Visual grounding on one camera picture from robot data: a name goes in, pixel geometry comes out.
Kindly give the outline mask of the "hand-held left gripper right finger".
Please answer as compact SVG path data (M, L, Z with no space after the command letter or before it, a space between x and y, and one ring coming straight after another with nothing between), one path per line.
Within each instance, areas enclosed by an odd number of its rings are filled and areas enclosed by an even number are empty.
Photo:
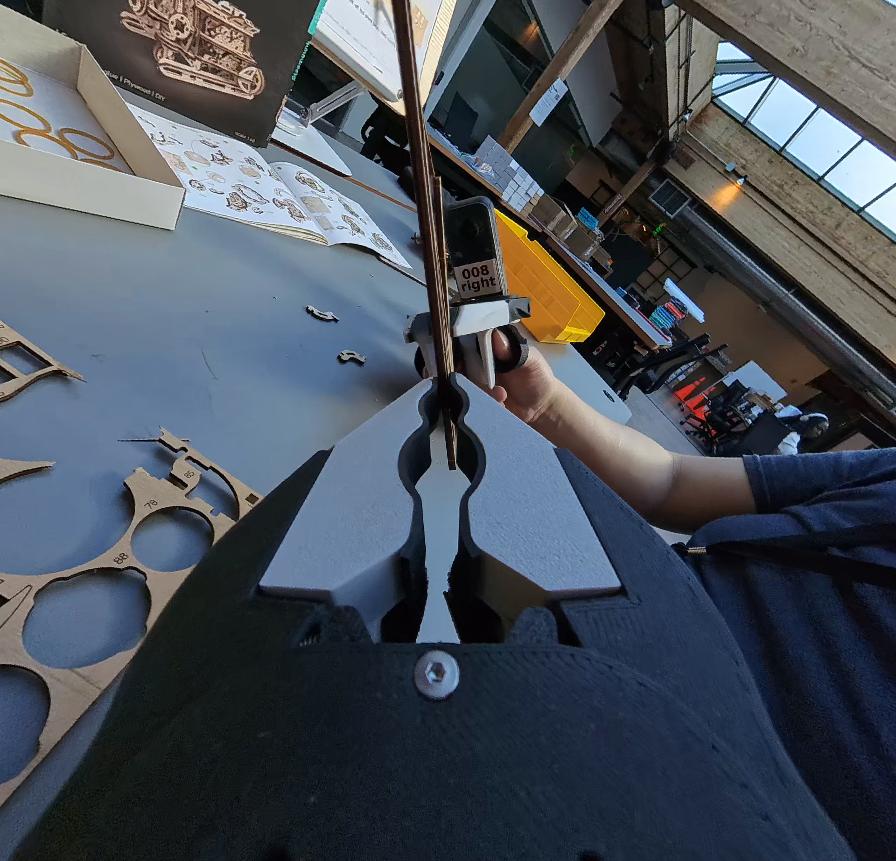
M469 478L452 564L463 643L501 643L527 609L622 596L554 445L464 375L453 375L457 461Z

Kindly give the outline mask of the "black model kit box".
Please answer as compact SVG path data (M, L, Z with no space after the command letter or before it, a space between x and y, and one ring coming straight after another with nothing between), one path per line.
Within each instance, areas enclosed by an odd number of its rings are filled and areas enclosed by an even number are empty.
M266 146L326 0L42 0L130 93Z

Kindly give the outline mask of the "person's navy shirt torso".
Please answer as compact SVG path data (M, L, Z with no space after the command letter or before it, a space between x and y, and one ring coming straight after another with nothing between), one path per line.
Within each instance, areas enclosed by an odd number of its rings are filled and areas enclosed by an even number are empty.
M858 859L895 855L895 451L747 456L756 512L687 560Z

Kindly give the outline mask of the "person's right hand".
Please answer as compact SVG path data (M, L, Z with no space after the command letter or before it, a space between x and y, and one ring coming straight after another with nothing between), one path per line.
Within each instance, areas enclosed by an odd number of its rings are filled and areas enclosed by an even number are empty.
M486 392L511 413L541 433L561 416L569 394L537 348L529 346L521 366L498 373L496 384Z

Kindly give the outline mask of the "stack of white boxes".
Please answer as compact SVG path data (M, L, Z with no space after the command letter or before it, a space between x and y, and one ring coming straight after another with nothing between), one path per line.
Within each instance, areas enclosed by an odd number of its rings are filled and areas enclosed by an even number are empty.
M520 214L529 214L544 195L532 175L491 136L484 139L473 155L472 167L507 206Z

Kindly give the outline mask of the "open instruction booklet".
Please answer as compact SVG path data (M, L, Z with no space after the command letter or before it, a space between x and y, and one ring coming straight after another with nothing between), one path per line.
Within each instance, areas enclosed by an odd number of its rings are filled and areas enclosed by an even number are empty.
M363 206L315 174L266 162L239 140L128 107L185 187L185 206L325 247L351 244L411 270Z

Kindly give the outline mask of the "white screen stand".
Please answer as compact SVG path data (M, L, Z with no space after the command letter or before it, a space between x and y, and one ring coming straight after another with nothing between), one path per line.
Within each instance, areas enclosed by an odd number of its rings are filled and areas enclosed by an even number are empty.
M364 86L352 80L339 90L309 106L300 104L286 95L272 139L284 144L294 153L310 161L316 161L335 173L346 177L351 176L349 167L330 148L323 135L315 128L315 123L364 93Z

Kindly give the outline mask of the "white display screen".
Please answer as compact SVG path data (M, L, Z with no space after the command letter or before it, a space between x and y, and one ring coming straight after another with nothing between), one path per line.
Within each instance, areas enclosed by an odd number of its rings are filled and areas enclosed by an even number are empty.
M410 0L421 105L427 102L457 0ZM404 113L390 0L327 0L313 44L354 80Z

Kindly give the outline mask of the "empty wooden cut-out frame sheet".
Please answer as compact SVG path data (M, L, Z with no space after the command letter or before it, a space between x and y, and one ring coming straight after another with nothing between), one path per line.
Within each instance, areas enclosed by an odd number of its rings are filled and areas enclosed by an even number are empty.
M212 543L218 542L240 519L260 503L262 496L230 473L221 469L191 444L161 428L155 438L174 460L169 474L161 479L136 468L124 481L133 501L133 517L123 536L109 550L93 560L55 574L27 576L2 574L1 664L36 676L49 701L48 716L39 731L37 750L21 771L2 779L1 802L43 762L49 752L91 708L102 692L126 668L136 653L131 647L105 660L83 667L51 667L37 661L25 648L23 632L34 609L39 592L53 583L97 573L131 572L140 575L149 595L144 632L151 630L162 610L185 581L190 569L159 572L142 564L133 550L138 527L154 514L169 510L187 511L203 519L210 527ZM207 473L217 475L226 485L237 506L237 517L216 513L209 503L193 492Z

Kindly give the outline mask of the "grey wall pipe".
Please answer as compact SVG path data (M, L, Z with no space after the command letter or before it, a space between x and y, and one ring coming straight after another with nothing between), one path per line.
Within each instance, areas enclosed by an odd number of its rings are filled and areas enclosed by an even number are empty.
M784 278L745 240L702 204L688 204L676 217L684 250L724 275L780 324L804 341L880 414L894 420L894 364L807 291Z

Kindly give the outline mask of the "person's right forearm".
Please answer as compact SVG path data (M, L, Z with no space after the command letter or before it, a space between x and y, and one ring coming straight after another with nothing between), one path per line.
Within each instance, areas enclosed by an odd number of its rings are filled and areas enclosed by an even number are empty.
M670 452L561 383L548 398L532 428L570 451L649 524L692 534L724 517L756 513L743 460Z

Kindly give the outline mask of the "white paper sign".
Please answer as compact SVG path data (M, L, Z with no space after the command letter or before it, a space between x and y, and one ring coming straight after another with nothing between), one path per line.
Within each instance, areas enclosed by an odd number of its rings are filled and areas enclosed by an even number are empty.
M541 127L555 107L563 100L568 92L568 86L564 79L557 78L542 94L530 111L533 124Z

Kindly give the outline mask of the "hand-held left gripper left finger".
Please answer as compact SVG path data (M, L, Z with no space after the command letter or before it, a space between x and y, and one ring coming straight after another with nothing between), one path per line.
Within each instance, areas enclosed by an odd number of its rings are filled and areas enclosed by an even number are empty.
M330 450L261 592L352 607L375 641L417 640L427 601L417 483L431 465L425 379Z

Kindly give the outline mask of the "wooden model part sheet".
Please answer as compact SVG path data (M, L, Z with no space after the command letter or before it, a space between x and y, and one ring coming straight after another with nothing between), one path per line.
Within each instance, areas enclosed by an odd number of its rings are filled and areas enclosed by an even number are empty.
M447 464L451 470L455 470L457 428L453 408L454 388L450 382L450 376L454 373L454 348L443 235L442 190L432 167L426 122L421 107L410 0L391 0L391 5L427 280L427 298L434 343L434 373L442 408Z

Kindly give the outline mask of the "yellow plastic bin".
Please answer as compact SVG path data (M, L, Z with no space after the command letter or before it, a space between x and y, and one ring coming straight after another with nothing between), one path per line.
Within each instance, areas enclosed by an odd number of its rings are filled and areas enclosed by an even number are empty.
M581 343L590 338L604 310L524 228L496 211L510 294L528 297L524 326L543 343Z

